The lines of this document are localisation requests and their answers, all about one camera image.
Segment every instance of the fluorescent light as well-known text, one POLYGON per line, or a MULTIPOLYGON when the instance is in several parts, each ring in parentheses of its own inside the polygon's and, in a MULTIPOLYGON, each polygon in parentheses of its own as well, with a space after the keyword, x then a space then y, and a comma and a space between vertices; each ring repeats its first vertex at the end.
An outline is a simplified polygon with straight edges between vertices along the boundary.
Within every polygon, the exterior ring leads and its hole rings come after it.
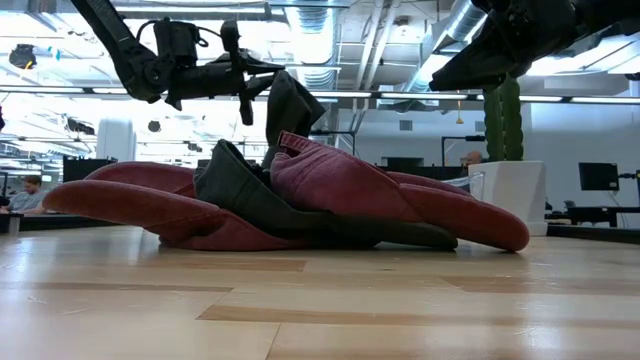
POLYGON ((310 91, 311 95, 319 98, 359 98, 371 97, 368 91, 310 91))
POLYGON ((571 102, 581 104, 626 104, 640 105, 640 98, 631 97, 574 97, 571 102))
POLYGON ((0 140, 5 140, 5 141, 8 140, 8 141, 15 141, 15 142, 42 142, 42 143, 74 143, 74 142, 97 143, 98 142, 97 139, 95 138, 93 139, 80 138, 80 141, 76 141, 76 139, 72 139, 72 138, 20 137, 20 136, 11 137, 10 139, 0 138, 0 140))
POLYGON ((128 94, 127 90, 124 88, 93 88, 93 92, 96 94, 128 94))
MULTIPOLYGON (((143 2, 153 4, 153 5, 156 5, 158 3, 156 0, 151 0, 151 1, 143 0, 143 2)), ((245 1, 234 0, 233 3, 241 5, 245 3, 251 4, 254 2, 255 2, 254 0, 245 0, 245 1)), ((171 0, 171 4, 211 4, 211 0, 171 0)))
POLYGON ((2 92, 13 93, 50 93, 50 94, 82 94, 82 88, 49 87, 49 86, 1 86, 2 92))
POLYGON ((560 102, 560 101, 562 101, 562 96, 521 95, 520 96, 520 101, 524 101, 524 102, 560 102))
POLYGON ((40 171, 35 171, 35 170, 3 170, 3 172, 6 172, 9 175, 40 175, 41 172, 40 171))
POLYGON ((439 94, 439 93, 382 93, 383 99, 397 100, 466 100, 466 94, 439 94))
POLYGON ((118 6, 116 7, 118 12, 137 12, 137 13, 149 13, 149 12, 161 12, 161 13, 244 13, 244 14, 263 14, 263 8, 251 8, 251 7, 180 7, 180 6, 118 6))

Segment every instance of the computer monitor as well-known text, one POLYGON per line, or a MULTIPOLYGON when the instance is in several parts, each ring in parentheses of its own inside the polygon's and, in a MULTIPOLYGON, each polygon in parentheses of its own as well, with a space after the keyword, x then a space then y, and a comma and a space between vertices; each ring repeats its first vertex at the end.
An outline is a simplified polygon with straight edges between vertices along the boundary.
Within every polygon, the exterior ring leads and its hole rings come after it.
POLYGON ((583 191, 619 191, 618 165, 579 163, 580 187, 583 191))

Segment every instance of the desk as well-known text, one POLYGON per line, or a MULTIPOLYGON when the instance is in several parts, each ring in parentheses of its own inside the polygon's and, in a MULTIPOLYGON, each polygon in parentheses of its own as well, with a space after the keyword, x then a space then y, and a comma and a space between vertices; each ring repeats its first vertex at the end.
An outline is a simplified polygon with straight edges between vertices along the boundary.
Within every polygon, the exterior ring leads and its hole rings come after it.
POLYGON ((608 222, 609 226, 618 227, 618 214, 640 214, 640 207, 590 206, 573 207, 567 210, 572 225, 585 222, 608 222))
POLYGON ((82 229, 118 225, 102 220, 76 215, 47 214, 25 216, 20 222, 20 231, 41 231, 60 229, 82 229))
POLYGON ((0 234, 17 235, 22 214, 0 214, 0 234))
POLYGON ((2 358, 640 359, 636 245, 206 253, 157 238, 0 236, 2 358))

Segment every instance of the dark green cloth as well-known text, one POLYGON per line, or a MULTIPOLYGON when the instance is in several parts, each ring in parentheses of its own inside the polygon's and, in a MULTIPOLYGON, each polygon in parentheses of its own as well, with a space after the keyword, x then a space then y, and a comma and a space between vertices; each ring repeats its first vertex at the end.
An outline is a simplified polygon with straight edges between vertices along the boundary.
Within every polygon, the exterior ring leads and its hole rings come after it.
POLYGON ((197 199, 227 209, 273 236, 326 248, 370 248, 381 241, 457 247, 457 239, 448 231, 429 224, 294 209, 271 191, 268 172, 247 163, 225 140, 213 149, 207 167, 196 170, 194 180, 197 199))
POLYGON ((267 143, 269 150, 262 167, 269 169, 280 150, 278 138, 287 131, 308 137, 311 126, 324 114, 322 104, 286 71, 278 71, 269 90, 267 102, 267 143))

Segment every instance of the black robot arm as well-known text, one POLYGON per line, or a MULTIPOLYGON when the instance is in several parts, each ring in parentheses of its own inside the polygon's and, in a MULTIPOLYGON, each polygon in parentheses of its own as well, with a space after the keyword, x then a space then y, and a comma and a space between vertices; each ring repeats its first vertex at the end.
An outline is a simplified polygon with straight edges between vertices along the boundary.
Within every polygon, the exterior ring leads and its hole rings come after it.
POLYGON ((142 45, 124 23, 109 0, 71 0, 104 44, 120 81, 135 99, 154 103, 168 91, 166 102, 182 110, 181 100, 218 95, 237 95, 245 125, 253 124, 251 101, 271 86, 273 75, 245 81, 245 74, 273 74, 281 65, 252 58, 238 44, 235 21, 225 21, 218 35, 225 54, 203 66, 196 66, 196 45, 208 46, 201 28, 168 18, 152 21, 158 55, 142 45))
POLYGON ((588 35, 640 22, 639 0, 472 1, 487 21, 469 46, 433 74, 434 91, 495 88, 507 74, 524 75, 534 61, 588 35))

